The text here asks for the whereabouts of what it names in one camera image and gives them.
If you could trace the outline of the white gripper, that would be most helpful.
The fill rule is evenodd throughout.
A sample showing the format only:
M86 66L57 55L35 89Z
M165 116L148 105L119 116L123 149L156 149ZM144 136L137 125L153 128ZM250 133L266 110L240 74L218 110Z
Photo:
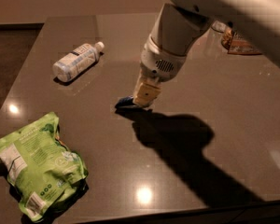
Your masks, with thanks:
M161 84L149 84L147 79L167 82L173 79L186 61L186 55L176 55L161 49L150 35L140 56L138 79L133 91L133 103L140 107L148 107L161 93Z

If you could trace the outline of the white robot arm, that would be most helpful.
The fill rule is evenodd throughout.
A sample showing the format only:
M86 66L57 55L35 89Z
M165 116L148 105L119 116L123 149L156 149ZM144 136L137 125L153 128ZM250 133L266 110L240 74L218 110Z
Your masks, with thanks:
M280 0L170 0L144 45L133 103L148 107L179 72L190 48L220 21L280 68Z

